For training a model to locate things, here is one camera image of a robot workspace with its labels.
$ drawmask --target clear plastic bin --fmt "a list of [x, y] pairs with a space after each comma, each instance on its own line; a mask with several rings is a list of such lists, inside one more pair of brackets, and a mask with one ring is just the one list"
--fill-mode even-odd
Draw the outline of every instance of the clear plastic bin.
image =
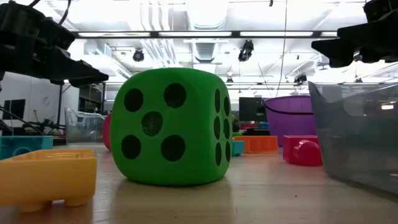
[[325, 171], [398, 194], [398, 84], [308, 85]]
[[103, 142], [102, 127], [105, 116], [65, 109], [67, 142]]

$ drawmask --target wooden table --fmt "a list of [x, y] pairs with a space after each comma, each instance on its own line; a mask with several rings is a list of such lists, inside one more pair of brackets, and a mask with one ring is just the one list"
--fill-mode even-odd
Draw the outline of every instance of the wooden table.
[[321, 167], [288, 165], [277, 154], [234, 157], [224, 179], [173, 188], [127, 181], [103, 146], [73, 147], [97, 150], [93, 201], [25, 214], [0, 208], [1, 224], [398, 223], [397, 197], [330, 179]]

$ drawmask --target purple plastic basin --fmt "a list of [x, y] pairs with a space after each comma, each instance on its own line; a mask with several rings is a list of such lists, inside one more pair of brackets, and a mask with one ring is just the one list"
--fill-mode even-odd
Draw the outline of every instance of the purple plastic basin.
[[264, 100], [269, 123], [269, 132], [278, 136], [278, 145], [283, 146], [284, 135], [316, 135], [315, 119], [312, 114], [282, 114], [270, 109], [287, 113], [313, 113], [309, 96], [283, 96]]

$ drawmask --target die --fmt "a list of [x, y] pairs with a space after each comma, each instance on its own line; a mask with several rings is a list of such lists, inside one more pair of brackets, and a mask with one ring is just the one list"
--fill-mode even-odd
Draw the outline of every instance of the die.
[[118, 169], [136, 182], [185, 186], [222, 178], [232, 153], [226, 85], [190, 68], [134, 75], [114, 101], [111, 148]]

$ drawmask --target red plastic toy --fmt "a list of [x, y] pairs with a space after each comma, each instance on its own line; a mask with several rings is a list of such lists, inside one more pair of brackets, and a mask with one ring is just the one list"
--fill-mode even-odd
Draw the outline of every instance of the red plastic toy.
[[111, 150], [111, 138], [110, 138], [110, 130], [111, 130], [111, 114], [107, 115], [104, 120], [104, 125], [102, 127], [102, 140], [107, 149]]
[[317, 136], [284, 136], [284, 160], [288, 164], [322, 166]]

